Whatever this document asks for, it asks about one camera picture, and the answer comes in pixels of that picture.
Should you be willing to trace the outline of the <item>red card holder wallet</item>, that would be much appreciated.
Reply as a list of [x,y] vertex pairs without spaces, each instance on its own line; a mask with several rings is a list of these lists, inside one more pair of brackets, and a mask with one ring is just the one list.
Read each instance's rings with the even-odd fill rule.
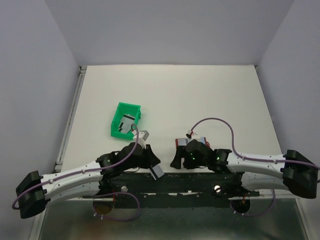
[[191,142],[192,140],[196,140],[198,142],[201,142],[203,144],[205,144],[207,147],[210,147],[210,143],[207,141],[206,137],[194,137],[194,138],[176,138],[175,139],[175,145],[176,147],[178,146],[186,146],[189,142]]

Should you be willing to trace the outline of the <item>white magnetic stripe card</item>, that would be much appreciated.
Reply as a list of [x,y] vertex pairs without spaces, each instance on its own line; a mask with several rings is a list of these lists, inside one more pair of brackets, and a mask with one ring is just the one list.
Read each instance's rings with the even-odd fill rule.
[[158,180],[165,174],[159,164],[149,168],[148,170],[154,180]]

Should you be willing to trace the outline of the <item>green plastic card tray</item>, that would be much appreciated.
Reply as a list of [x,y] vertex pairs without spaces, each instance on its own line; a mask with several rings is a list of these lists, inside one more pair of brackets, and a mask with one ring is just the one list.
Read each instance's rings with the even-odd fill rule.
[[132,140],[134,135],[131,126],[132,124],[137,125],[140,119],[140,105],[119,102],[111,122],[111,136],[124,140]]

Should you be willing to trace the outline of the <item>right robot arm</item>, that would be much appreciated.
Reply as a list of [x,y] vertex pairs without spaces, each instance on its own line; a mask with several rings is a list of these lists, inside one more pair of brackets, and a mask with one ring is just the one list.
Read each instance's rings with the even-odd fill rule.
[[296,150],[280,155],[252,155],[235,150],[211,149],[197,139],[176,140],[176,153],[170,163],[174,169],[208,168],[216,174],[241,173],[230,183],[230,191],[241,196],[245,192],[273,189],[314,199],[317,196],[317,166]]

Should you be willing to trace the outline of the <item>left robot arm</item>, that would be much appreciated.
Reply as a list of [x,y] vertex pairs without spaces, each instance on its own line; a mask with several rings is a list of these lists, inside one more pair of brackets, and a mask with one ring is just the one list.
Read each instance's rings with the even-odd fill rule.
[[98,157],[96,160],[65,172],[40,175],[32,171],[16,187],[12,208],[22,219],[42,213],[49,204],[76,197],[104,198],[115,192],[110,180],[129,169],[147,169],[152,179],[164,175],[160,159],[151,146],[134,142]]

